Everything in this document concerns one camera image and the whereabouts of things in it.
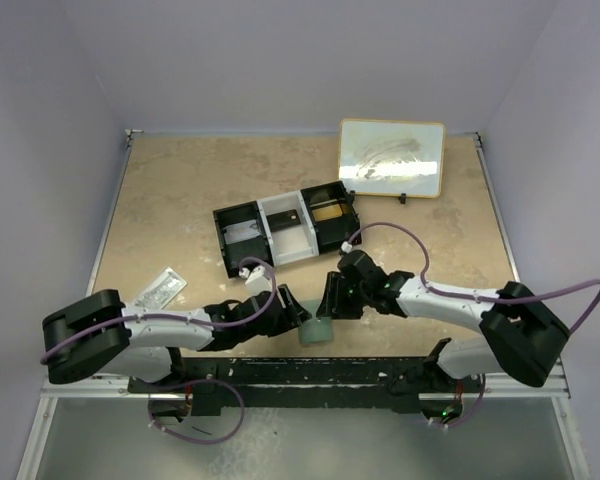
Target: whiteboard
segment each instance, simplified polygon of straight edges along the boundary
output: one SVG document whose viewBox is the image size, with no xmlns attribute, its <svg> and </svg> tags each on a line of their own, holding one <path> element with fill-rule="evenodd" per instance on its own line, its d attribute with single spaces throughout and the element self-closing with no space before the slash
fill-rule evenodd
<svg viewBox="0 0 600 480">
<path fill-rule="evenodd" d="M 340 180 L 356 194 L 440 195 L 444 125 L 344 119 L 340 124 Z"/>
</svg>

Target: purple wire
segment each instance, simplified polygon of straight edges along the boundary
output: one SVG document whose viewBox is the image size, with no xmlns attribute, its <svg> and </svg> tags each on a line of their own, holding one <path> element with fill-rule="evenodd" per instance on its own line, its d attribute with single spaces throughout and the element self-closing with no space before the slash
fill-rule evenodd
<svg viewBox="0 0 600 480">
<path fill-rule="evenodd" d="M 231 385 L 227 382 L 223 382 L 222 380 L 217 380 L 215 378 L 202 378 L 199 380 L 190 380 L 188 382 L 180 383 L 178 385 L 167 385 L 167 386 L 161 386 L 161 387 L 154 386 L 153 388 L 155 388 L 158 391 L 171 391 L 171 390 L 178 390 L 178 389 L 182 389 L 182 388 L 186 388 L 186 387 L 190 387 L 190 386 L 194 386 L 194 385 L 201 385 L 204 383 L 215 383 L 216 385 L 225 387 L 226 389 L 231 391 L 231 393 L 233 393 L 235 395 L 235 397 L 238 399 L 238 403 L 240 404 L 240 418 L 238 419 L 238 423 L 236 423 L 236 426 L 233 427 L 233 430 L 231 430 L 226 435 L 223 435 L 222 437 L 213 438 L 211 440 L 205 440 L 202 438 L 192 438 L 192 437 L 183 435 L 181 433 L 178 433 L 175 430 L 171 430 L 170 428 L 165 427 L 158 421 L 156 416 L 151 411 L 151 394 L 149 394 L 148 411 L 149 411 L 149 419 L 151 420 L 151 425 L 156 427 L 158 430 L 163 431 L 164 433 L 168 433 L 172 437 L 178 438 L 180 440 L 184 440 L 185 442 L 193 443 L 195 445 L 215 445 L 217 443 L 225 442 L 225 441 L 229 440 L 231 437 L 233 437 L 236 433 L 238 433 L 238 430 L 240 430 L 240 427 L 242 426 L 242 422 L 244 422 L 244 416 L 245 416 L 244 399 L 242 398 L 242 396 L 240 395 L 238 390 L 236 390 L 233 385 Z"/>
<path fill-rule="evenodd" d="M 244 325 L 246 323 L 254 321 L 256 318 L 258 318 L 260 315 L 262 315 L 262 313 L 264 313 L 264 311 L 267 310 L 267 308 L 269 308 L 269 306 L 273 303 L 273 299 L 276 296 L 277 284 L 276 284 L 276 277 L 275 277 L 275 274 L 273 272 L 273 268 L 271 267 L 271 265 L 260 260 L 259 258 L 245 257 L 242 260 L 240 260 L 239 268 L 242 268 L 242 266 L 246 262 L 254 262 L 254 263 L 258 263 L 259 265 L 262 265 L 264 267 L 264 269 L 267 271 L 267 273 L 269 274 L 269 278 L 271 279 L 271 294 L 269 295 L 269 298 L 267 298 L 267 301 L 264 302 L 264 305 L 261 308 L 259 308 L 256 312 L 249 315 L 248 317 L 243 318 L 241 320 L 236 320 L 235 322 L 227 322 L 227 323 L 205 322 L 204 320 L 199 320 L 196 318 L 190 319 L 190 318 L 186 317 L 185 315 L 176 315 L 176 314 L 170 314 L 170 313 L 151 313 L 151 314 L 143 315 L 143 318 L 152 319 L 152 320 L 179 320 L 179 321 L 183 321 L 183 322 L 193 323 L 194 325 L 200 325 L 203 327 L 215 327 L 215 328 L 239 327 L 241 325 Z M 119 325 L 121 323 L 125 323 L 125 322 L 131 321 L 131 320 L 137 320 L 139 318 L 140 317 L 138 315 L 127 315 L 125 317 L 118 317 L 118 318 L 112 318 L 111 320 L 105 320 L 104 322 L 97 323 L 95 325 L 92 325 L 91 327 L 87 327 L 84 330 L 81 330 L 80 332 L 70 336 L 69 338 L 63 340 L 62 342 L 58 343 L 54 347 L 47 350 L 45 352 L 45 354 L 42 355 L 42 357 L 40 358 L 40 363 L 42 365 L 46 365 L 47 362 L 49 361 L 49 359 L 51 357 L 53 357 L 54 355 L 56 355 L 58 352 L 60 352 L 62 349 L 77 342 L 81 338 L 91 335 L 92 333 L 99 332 L 103 328 L 112 327 L 114 325 Z"/>
<path fill-rule="evenodd" d="M 440 290 L 436 287 L 431 286 L 427 282 L 425 275 L 426 275 L 427 271 L 429 270 L 429 266 L 431 263 L 430 259 L 429 259 L 429 252 L 427 251 L 427 247 L 425 247 L 424 243 L 422 243 L 422 240 L 420 240 L 416 236 L 416 234 L 413 233 L 411 230 L 408 230 L 407 228 L 405 228 L 401 225 L 397 225 L 392 222 L 374 222 L 374 223 L 370 223 L 369 225 L 365 225 L 364 227 L 356 230 L 353 233 L 353 235 L 351 235 L 351 237 L 349 237 L 349 243 L 353 244 L 353 240 L 358 235 L 360 235 L 363 231 L 365 231 L 367 228 L 371 228 L 371 227 L 375 227 L 375 226 L 379 226 L 379 225 L 397 228 L 398 230 L 406 233 L 407 235 L 409 235 L 412 239 L 414 239 L 416 241 L 416 243 L 422 250 L 422 253 L 424 254 L 424 267 L 422 268 L 422 271 L 420 272 L 420 281 L 422 282 L 423 285 L 425 285 L 425 287 L 427 288 L 428 291 L 435 293 L 436 295 L 440 295 L 441 297 L 459 298 L 462 300 L 472 300 L 472 301 L 487 302 L 487 303 L 496 303 L 499 305 L 525 305 L 527 303 L 541 302 L 544 300 L 550 300 L 552 298 L 563 297 L 565 295 L 570 295 L 570 294 L 578 292 L 580 290 L 584 290 L 585 288 L 589 288 L 589 287 L 598 285 L 599 286 L 598 293 L 593 298 L 593 300 L 591 301 L 589 306 L 582 313 L 582 315 L 580 315 L 578 320 L 576 320 L 576 322 L 569 329 L 569 332 L 571 334 L 575 333 L 576 330 L 578 330 L 578 328 L 580 328 L 580 326 L 584 323 L 584 321 L 587 319 L 587 317 L 589 317 L 589 315 L 591 314 L 593 309 L 598 306 L 598 303 L 600 303 L 600 278 L 587 280 L 585 282 L 578 283 L 571 287 L 561 288 L 560 290 L 555 290 L 553 292 L 543 293 L 541 295 L 533 295 L 531 297 L 517 298 L 517 299 L 484 297 L 482 295 L 479 295 L 478 297 L 474 297 L 473 295 L 470 295 L 467 293 L 445 292 L 444 290 Z"/>
<path fill-rule="evenodd" d="M 482 375 L 480 375 L 480 391 L 478 392 L 478 398 L 476 398 L 476 401 L 473 402 L 473 405 L 471 405 L 471 408 L 469 409 L 469 411 L 467 413 L 465 413 L 464 415 L 462 415 L 460 418 L 458 418 L 458 419 L 454 420 L 453 422 L 450 422 L 446 425 L 448 425 L 449 428 L 457 427 L 459 425 L 462 425 L 467 420 L 469 420 L 469 418 L 474 413 L 476 413 L 476 410 L 478 410 L 478 407 L 482 403 L 482 399 L 484 398 L 484 392 L 486 389 L 487 389 L 487 377 L 486 377 L 486 375 L 482 374 Z"/>
</svg>

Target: purple cable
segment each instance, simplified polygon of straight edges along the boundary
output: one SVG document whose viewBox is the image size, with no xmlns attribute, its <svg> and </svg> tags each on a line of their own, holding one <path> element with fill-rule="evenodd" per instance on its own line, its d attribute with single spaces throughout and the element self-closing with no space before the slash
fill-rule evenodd
<svg viewBox="0 0 600 480">
<path fill-rule="evenodd" d="M 374 223 L 370 223 L 369 225 L 365 225 L 364 227 L 356 230 L 353 233 L 353 235 L 351 235 L 351 237 L 349 237 L 348 242 L 350 244 L 353 244 L 353 240 L 358 235 L 360 235 L 363 231 L 365 231 L 367 228 L 375 227 L 378 225 L 384 225 L 387 227 L 397 228 L 398 230 L 406 233 L 407 235 L 409 235 L 411 238 L 413 238 L 416 241 L 416 243 L 422 250 L 422 253 L 424 254 L 424 267 L 422 268 L 422 271 L 420 272 L 420 281 L 423 283 L 423 285 L 425 285 L 425 287 L 427 288 L 428 291 L 435 293 L 436 295 L 440 295 L 441 297 L 459 298 L 462 300 L 472 300 L 472 301 L 475 300 L 478 302 L 496 303 L 496 304 L 500 304 L 500 305 L 524 305 L 527 303 L 542 302 L 544 300 L 550 300 L 552 298 L 563 297 L 565 295 L 570 295 L 570 294 L 578 292 L 580 290 L 584 290 L 585 288 L 589 288 L 589 287 L 598 285 L 599 286 L 598 293 L 593 298 L 593 300 L 591 301 L 589 306 L 582 313 L 582 315 L 580 315 L 578 320 L 576 320 L 576 322 L 569 329 L 569 332 L 571 334 L 574 334 L 576 332 L 576 330 L 578 330 L 578 328 L 580 328 L 580 326 L 587 319 L 587 317 L 589 317 L 589 315 L 591 314 L 593 309 L 598 306 L 598 303 L 600 303 L 600 278 L 587 280 L 585 282 L 578 283 L 571 287 L 561 288 L 560 290 L 555 290 L 555 291 L 549 292 L 549 293 L 543 293 L 541 295 L 534 295 L 531 297 L 524 297 L 524 298 L 517 298 L 517 299 L 510 299 L 510 300 L 508 300 L 506 298 L 484 297 L 482 295 L 479 295 L 478 297 L 474 297 L 473 295 L 469 295 L 466 293 L 445 292 L 443 290 L 440 290 L 436 287 L 431 286 L 429 284 L 429 282 L 427 282 L 425 275 L 426 275 L 427 271 L 429 270 L 429 266 L 430 266 L 429 252 L 427 251 L 427 247 L 425 247 L 424 243 L 422 243 L 422 240 L 420 240 L 416 236 L 415 233 L 408 230 L 407 228 L 402 227 L 402 226 L 397 225 L 392 222 L 374 222 Z"/>
<path fill-rule="evenodd" d="M 203 327 L 215 327 L 215 328 L 239 327 L 241 325 L 244 325 L 246 323 L 254 321 L 256 318 L 258 318 L 260 315 L 262 315 L 262 313 L 264 313 L 264 311 L 267 308 L 269 308 L 269 306 L 273 303 L 273 299 L 276 296 L 277 284 L 276 284 L 276 277 L 275 277 L 275 274 L 273 272 L 273 268 L 271 267 L 271 265 L 260 260 L 259 258 L 245 257 L 242 260 L 240 260 L 240 264 L 238 265 L 239 268 L 242 268 L 242 266 L 246 262 L 254 262 L 254 263 L 258 263 L 259 265 L 262 265 L 264 267 L 264 269 L 267 271 L 267 273 L 269 274 L 269 278 L 271 279 L 271 294 L 269 295 L 269 298 L 267 298 L 267 301 L 264 302 L 264 305 L 260 309 L 258 309 L 256 312 L 254 312 L 252 315 L 249 315 L 248 317 L 243 318 L 241 320 L 236 320 L 235 322 L 227 322 L 227 323 L 205 322 L 204 320 L 198 320 L 196 318 L 188 318 L 185 315 L 175 315 L 175 314 L 169 314 L 169 313 L 164 313 L 164 314 L 151 313 L 151 314 L 144 315 L 143 318 L 153 319 L 153 320 L 180 320 L 183 322 L 193 323 L 194 325 L 200 325 Z M 45 354 L 42 355 L 42 357 L 40 358 L 40 363 L 42 365 L 46 365 L 51 357 L 56 355 L 63 348 L 66 348 L 67 346 L 77 342 L 81 338 L 91 335 L 92 333 L 99 332 L 103 328 L 112 327 L 114 325 L 119 325 L 121 323 L 125 323 L 125 322 L 131 321 L 131 320 L 137 320 L 138 318 L 140 318 L 138 315 L 128 315 L 125 317 L 118 317 L 118 318 L 112 318 L 111 320 L 105 320 L 104 322 L 97 323 L 95 325 L 92 325 L 91 327 L 87 327 L 84 330 L 81 330 L 80 332 L 76 333 L 75 335 L 72 335 L 69 338 L 58 343 L 53 348 L 50 348 L 49 350 L 47 350 L 45 352 Z"/>
<path fill-rule="evenodd" d="M 244 399 L 242 398 L 242 396 L 240 395 L 238 390 L 236 390 L 235 387 L 233 387 L 233 385 L 230 385 L 227 382 L 223 382 L 222 380 L 216 380 L 215 378 L 202 378 L 199 380 L 191 380 L 189 382 L 180 383 L 178 385 L 167 385 L 167 386 L 163 386 L 163 387 L 154 386 L 154 388 L 158 391 L 170 391 L 170 390 L 178 390 L 178 389 L 186 388 L 186 387 L 193 386 L 193 385 L 200 385 L 200 384 L 204 384 L 204 383 L 215 383 L 216 385 L 223 386 L 223 387 L 227 388 L 228 390 L 230 390 L 231 393 L 233 393 L 235 395 L 235 397 L 238 399 L 238 403 L 240 404 L 240 418 L 238 419 L 238 423 L 236 423 L 236 426 L 233 427 L 233 430 L 231 430 L 226 435 L 223 435 L 222 437 L 213 438 L 211 440 L 205 440 L 205 439 L 201 439 L 201 438 L 192 438 L 192 437 L 187 437 L 186 435 L 182 435 L 181 433 L 178 433 L 175 430 L 171 430 L 170 428 L 167 428 L 164 425 L 162 425 L 160 422 L 158 422 L 158 419 L 155 417 L 155 415 L 151 411 L 151 394 L 149 394 L 148 411 L 149 411 L 149 419 L 151 420 L 151 425 L 156 427 L 158 430 L 163 431 L 164 433 L 168 433 L 172 437 L 178 438 L 180 440 L 184 440 L 185 442 L 193 443 L 195 445 L 215 445 L 217 443 L 225 442 L 225 441 L 229 440 L 231 437 L 233 437 L 236 433 L 238 433 L 238 430 L 240 430 L 240 427 L 242 426 L 242 422 L 244 422 L 244 415 L 245 415 Z"/>
<path fill-rule="evenodd" d="M 447 424 L 449 426 L 449 428 L 457 427 L 458 425 L 462 425 L 464 422 L 469 420 L 469 418 L 474 413 L 476 413 L 476 410 L 478 410 L 478 407 L 482 403 L 482 399 L 484 398 L 484 392 L 486 389 L 487 389 L 487 377 L 486 377 L 486 375 L 483 374 L 483 375 L 480 375 L 480 392 L 478 392 L 478 398 L 476 398 L 476 401 L 473 402 L 473 405 L 471 405 L 471 408 L 469 409 L 469 411 L 467 413 L 462 415 L 460 418 L 454 420 L 453 422 Z"/>
</svg>

